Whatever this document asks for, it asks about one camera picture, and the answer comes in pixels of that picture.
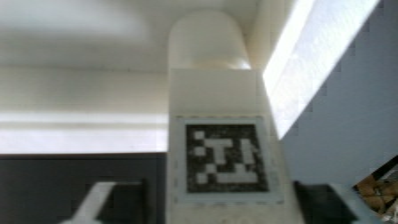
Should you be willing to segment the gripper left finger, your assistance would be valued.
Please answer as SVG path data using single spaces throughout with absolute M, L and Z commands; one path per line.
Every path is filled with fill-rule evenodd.
M 150 224 L 148 182 L 98 182 L 59 224 Z

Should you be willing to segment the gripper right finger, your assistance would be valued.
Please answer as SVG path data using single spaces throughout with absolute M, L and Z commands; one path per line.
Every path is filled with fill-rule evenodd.
M 383 224 L 351 188 L 295 181 L 294 189 L 306 224 Z

